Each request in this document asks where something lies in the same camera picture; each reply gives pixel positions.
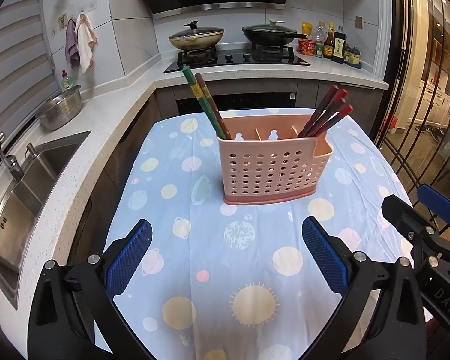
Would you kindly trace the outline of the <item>beige wok with lid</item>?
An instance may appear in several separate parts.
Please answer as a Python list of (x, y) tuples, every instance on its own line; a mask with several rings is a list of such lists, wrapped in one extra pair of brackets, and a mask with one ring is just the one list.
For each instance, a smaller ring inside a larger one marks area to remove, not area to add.
[(202, 50), (217, 45), (223, 35), (224, 29), (217, 27), (198, 27), (198, 21), (194, 20), (185, 24), (186, 30), (168, 37), (169, 42), (178, 50), (192, 51)]

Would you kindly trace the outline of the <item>small condiment jars tray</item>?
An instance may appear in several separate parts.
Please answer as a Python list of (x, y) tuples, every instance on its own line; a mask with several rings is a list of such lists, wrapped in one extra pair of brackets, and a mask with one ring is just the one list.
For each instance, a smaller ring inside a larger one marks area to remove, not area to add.
[(361, 51), (356, 46), (350, 46), (346, 45), (344, 50), (344, 63), (347, 65), (361, 69), (362, 68), (362, 62), (361, 62)]

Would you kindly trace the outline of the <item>yellow seasoning packet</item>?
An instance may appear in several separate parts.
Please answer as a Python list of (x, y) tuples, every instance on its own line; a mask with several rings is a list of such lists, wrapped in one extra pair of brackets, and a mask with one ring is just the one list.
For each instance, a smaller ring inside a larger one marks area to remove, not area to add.
[(309, 22), (302, 22), (301, 23), (301, 31), (305, 35), (307, 40), (312, 39), (312, 32), (313, 32), (313, 24)]

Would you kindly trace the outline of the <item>bright red chopstick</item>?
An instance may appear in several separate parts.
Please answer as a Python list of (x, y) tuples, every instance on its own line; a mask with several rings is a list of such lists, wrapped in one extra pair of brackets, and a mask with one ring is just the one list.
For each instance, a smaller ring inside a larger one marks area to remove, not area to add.
[(306, 133), (305, 137), (312, 137), (312, 134), (315, 133), (325, 122), (331, 119), (334, 114), (341, 111), (346, 105), (346, 96), (348, 92), (339, 88), (338, 92), (335, 94), (331, 102), (328, 104), (325, 111), (322, 115), (317, 119), (317, 121), (313, 124), (312, 128)]

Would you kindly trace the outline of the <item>glass sliding door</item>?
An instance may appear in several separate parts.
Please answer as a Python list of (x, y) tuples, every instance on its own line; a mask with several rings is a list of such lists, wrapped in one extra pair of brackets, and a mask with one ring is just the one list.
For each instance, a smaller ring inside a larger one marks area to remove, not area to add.
[(387, 111), (376, 144), (414, 205), (450, 198), (450, 0), (393, 0)]

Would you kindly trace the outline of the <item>blue planet pattern tablecloth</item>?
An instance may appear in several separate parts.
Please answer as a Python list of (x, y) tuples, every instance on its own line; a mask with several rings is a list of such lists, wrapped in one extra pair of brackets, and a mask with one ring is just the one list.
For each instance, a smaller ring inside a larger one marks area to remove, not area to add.
[(376, 261), (409, 257), (382, 216), (407, 197), (351, 118), (327, 135), (317, 191), (291, 202), (227, 205), (218, 141), (201, 113), (156, 122), (133, 163), (107, 242), (146, 219), (153, 239), (115, 303), (157, 359), (297, 359), (340, 301), (302, 239), (314, 216), (350, 250)]

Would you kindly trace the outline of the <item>white hanging towel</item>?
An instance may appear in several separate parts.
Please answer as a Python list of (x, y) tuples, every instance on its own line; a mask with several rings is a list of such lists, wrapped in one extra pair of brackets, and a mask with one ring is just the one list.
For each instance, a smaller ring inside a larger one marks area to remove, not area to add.
[(85, 74), (93, 65), (93, 51), (98, 43), (92, 22), (86, 13), (79, 13), (74, 31), (77, 37), (76, 47), (79, 53), (82, 74)]

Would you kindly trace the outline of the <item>brown chopstick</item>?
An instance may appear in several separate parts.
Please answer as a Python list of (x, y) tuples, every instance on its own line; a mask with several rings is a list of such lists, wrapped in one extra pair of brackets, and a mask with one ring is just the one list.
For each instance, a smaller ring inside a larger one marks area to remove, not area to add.
[(218, 111), (215, 100), (213, 99), (211, 92), (209, 91), (209, 88), (206, 85), (205, 80), (203, 79), (203, 77), (200, 73), (196, 73), (195, 78), (196, 78), (199, 86), (201, 87), (201, 90), (202, 90), (203, 94), (205, 95), (205, 98), (209, 102), (209, 105), (215, 115), (215, 118), (218, 121), (219, 126), (221, 127), (221, 129), (223, 131), (224, 136), (226, 137), (226, 139), (231, 140), (232, 139), (231, 133), (230, 133), (229, 129), (227, 128), (227, 126), (225, 125), (224, 120)]

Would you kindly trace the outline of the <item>steel mixing bowl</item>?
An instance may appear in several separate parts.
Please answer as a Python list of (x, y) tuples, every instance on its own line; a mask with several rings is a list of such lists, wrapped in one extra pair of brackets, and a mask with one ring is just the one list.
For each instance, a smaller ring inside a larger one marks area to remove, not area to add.
[(37, 111), (36, 118), (49, 131), (68, 124), (83, 108), (81, 85), (71, 87), (47, 100)]

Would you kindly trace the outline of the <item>black gas stove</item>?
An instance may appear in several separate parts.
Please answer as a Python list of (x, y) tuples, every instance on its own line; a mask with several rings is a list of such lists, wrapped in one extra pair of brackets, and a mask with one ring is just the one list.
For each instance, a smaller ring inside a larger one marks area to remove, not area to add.
[(164, 71), (179, 72), (184, 66), (190, 69), (243, 64), (288, 64), (308, 67), (311, 64), (297, 57), (291, 46), (258, 46), (248, 49), (218, 50), (215, 46), (194, 51), (178, 52), (177, 59)]

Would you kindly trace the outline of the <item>steel sink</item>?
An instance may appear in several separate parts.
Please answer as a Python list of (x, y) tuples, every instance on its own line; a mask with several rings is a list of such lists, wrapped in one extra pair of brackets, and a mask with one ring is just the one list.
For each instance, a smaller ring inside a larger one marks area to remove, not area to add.
[(90, 133), (26, 146), (23, 178), (13, 180), (0, 202), (0, 289), (17, 307), (24, 255), (46, 201), (76, 150)]

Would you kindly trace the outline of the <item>built-in oven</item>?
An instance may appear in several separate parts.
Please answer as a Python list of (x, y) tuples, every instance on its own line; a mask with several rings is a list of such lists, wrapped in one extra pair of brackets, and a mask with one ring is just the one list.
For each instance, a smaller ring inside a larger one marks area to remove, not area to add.
[[(219, 111), (251, 110), (264, 108), (295, 107), (295, 93), (252, 93), (213, 95)], [(203, 109), (195, 97), (176, 101), (181, 115), (202, 112)]]

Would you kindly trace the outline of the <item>small green cap jar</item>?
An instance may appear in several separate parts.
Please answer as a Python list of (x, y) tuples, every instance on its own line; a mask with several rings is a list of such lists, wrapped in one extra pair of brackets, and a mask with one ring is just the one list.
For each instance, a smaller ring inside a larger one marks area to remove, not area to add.
[(315, 44), (315, 56), (317, 58), (322, 58), (323, 57), (323, 43), (317, 42)]

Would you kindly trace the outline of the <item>brown sauce bottle yellow cap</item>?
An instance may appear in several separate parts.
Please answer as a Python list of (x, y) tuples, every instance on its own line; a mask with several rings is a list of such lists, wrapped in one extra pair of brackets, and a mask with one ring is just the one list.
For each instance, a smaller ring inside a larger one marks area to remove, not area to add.
[(323, 43), (322, 56), (326, 59), (331, 59), (334, 51), (334, 24), (328, 23), (328, 35)]

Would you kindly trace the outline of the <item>pink perforated utensil holder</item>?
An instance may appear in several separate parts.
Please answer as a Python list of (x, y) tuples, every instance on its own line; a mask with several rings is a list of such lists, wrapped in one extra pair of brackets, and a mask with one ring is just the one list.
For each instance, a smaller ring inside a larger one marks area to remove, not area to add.
[(298, 135), (309, 118), (266, 114), (224, 119), (232, 135), (218, 140), (224, 202), (261, 205), (314, 194), (333, 148), (324, 133)]

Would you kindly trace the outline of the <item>black wok with lid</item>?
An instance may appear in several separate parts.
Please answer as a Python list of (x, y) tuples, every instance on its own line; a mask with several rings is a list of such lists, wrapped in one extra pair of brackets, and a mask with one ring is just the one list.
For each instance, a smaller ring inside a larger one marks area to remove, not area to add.
[(295, 39), (307, 38), (305, 34), (283, 26), (279, 20), (272, 20), (269, 24), (245, 26), (242, 32), (250, 42), (264, 47), (284, 47)]

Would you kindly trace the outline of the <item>green chopstick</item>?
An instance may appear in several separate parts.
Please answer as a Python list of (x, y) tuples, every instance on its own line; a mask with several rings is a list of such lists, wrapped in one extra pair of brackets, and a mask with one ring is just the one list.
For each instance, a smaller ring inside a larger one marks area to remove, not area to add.
[(185, 65), (182, 68), (182, 73), (184, 74), (195, 98), (198, 100), (198, 102), (201, 105), (202, 110), (204, 111), (204, 113), (206, 114), (209, 122), (212, 124), (216, 135), (218, 137), (220, 137), (221, 139), (225, 139), (226, 135), (224, 133), (224, 130), (222, 129), (222, 127), (219, 125), (219, 122), (214, 114), (214, 112), (212, 111), (211, 106), (209, 105), (208, 100), (206, 99), (206, 96), (204, 95), (201, 87), (199, 86), (196, 77), (193, 75), (191, 69), (189, 68), (189, 66)]

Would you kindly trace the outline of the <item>clear plastic bottle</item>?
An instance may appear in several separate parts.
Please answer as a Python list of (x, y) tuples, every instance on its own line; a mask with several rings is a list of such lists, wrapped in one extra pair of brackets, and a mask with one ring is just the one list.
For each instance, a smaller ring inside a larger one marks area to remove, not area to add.
[(328, 30), (326, 29), (326, 25), (323, 21), (320, 21), (314, 30), (312, 40), (315, 43), (323, 44), (326, 41), (327, 36)]

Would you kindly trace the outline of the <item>green dish soap bottle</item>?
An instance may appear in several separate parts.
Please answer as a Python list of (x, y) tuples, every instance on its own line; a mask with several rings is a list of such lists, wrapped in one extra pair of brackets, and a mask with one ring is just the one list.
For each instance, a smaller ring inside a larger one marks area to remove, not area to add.
[(71, 89), (75, 86), (74, 80), (68, 75), (67, 71), (61, 72), (61, 86), (64, 90)]

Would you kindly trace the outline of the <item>wall power socket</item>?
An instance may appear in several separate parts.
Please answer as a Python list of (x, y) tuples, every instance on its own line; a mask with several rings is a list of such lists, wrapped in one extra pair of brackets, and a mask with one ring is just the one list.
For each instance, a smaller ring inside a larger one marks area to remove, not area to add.
[(355, 27), (357, 29), (363, 29), (363, 18), (362, 16), (355, 17)]

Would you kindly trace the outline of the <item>red instant noodle cup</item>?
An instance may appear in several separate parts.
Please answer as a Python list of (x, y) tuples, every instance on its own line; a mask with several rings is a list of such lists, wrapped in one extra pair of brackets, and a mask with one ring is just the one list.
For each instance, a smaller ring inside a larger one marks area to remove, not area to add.
[(315, 56), (316, 43), (308, 39), (299, 39), (297, 50), (301, 55)]

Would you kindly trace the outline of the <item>dark red chopstick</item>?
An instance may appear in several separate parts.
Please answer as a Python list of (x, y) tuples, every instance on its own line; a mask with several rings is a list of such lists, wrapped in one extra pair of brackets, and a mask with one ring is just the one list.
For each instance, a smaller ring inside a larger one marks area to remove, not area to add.
[(327, 108), (328, 104), (332, 101), (335, 94), (338, 92), (339, 88), (337, 85), (333, 85), (328, 92), (323, 96), (322, 101), (315, 109), (314, 113), (305, 124), (303, 129), (298, 133), (298, 137), (305, 137), (306, 133), (312, 128), (313, 124), (317, 121), (317, 119), (322, 115), (322, 113)]

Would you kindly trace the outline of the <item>purple hanging towel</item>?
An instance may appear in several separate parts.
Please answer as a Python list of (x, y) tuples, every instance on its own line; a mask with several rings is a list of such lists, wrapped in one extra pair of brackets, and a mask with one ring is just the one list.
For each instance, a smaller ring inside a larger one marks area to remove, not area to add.
[(77, 47), (76, 21), (69, 19), (65, 32), (65, 60), (70, 67), (77, 71), (80, 67), (80, 54)]

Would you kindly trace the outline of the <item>dark soy sauce bottle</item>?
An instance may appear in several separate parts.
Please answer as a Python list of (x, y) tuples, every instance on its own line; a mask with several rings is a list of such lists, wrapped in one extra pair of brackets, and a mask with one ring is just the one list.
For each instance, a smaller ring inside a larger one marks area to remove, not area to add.
[(334, 33), (334, 47), (331, 55), (331, 60), (336, 63), (344, 63), (345, 60), (345, 46), (347, 36), (342, 26)]

